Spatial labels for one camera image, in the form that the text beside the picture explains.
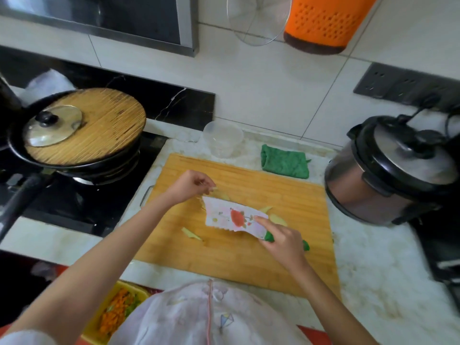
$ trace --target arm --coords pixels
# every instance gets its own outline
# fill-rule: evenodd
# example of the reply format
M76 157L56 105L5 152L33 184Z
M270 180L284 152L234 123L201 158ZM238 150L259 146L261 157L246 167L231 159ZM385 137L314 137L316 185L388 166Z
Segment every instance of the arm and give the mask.
M30 305L8 334L36 329L60 345L74 344L163 215L175 204L209 193L214 182L187 171L130 220L78 259Z
M337 299L305 259L302 237L296 230L273 224L265 218L256 218L273 234L275 242L261 244L295 278L305 292L310 305L324 330L335 345L378 345L371 334Z

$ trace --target yellow basket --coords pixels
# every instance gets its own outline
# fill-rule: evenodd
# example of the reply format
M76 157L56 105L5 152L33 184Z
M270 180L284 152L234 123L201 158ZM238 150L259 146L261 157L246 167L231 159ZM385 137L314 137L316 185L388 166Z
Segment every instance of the yellow basket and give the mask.
M114 285L110 293L107 294L107 297L101 303L98 310L96 311L92 319L88 322L85 329L83 330L83 334L81 335L81 338L84 341L89 342L92 345L106 345L109 342L109 337L104 337L101 334L99 334L98 332L99 322L100 322L102 313L104 313L105 309L109 306L112 299L116 296L118 291L122 288L127 289L129 292L133 294L136 294L139 300L141 301L141 303L144 302L150 296L150 294L146 290L140 287L134 286L126 282L117 281L117 283Z

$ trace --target person's left hand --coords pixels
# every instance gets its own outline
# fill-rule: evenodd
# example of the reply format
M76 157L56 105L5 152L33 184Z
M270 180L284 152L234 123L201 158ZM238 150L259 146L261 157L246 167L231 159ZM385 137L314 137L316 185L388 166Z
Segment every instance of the person's left hand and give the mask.
M197 195L208 195L215 187L216 184L206 174L189 169L166 190L165 195L170 197L174 204L177 204Z

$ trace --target green cloth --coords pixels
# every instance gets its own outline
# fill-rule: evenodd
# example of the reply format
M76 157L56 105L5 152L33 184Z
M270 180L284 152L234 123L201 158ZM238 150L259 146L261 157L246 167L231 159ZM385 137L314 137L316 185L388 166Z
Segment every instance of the green cloth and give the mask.
M307 163L311 160L307 160L305 154L299 151L284 151L264 144L260 157L262 169L266 172L301 179L307 179L310 175Z
M265 234L265 237L264 237L264 241L275 242L275 238L273 237L273 235L271 234L271 232L267 231L266 234ZM309 250L310 250L310 246L309 246L309 244L307 243L307 241L302 240L302 242L304 243L304 251L309 251Z

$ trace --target black marble backsplash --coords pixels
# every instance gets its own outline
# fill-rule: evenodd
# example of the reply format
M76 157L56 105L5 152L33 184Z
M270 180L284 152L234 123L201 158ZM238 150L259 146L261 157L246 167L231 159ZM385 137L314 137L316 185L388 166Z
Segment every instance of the black marble backsplash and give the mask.
M214 93L0 46L0 73L12 86L25 88L49 69L59 71L80 89L108 87L133 96L144 107L148 119L199 131L213 120Z

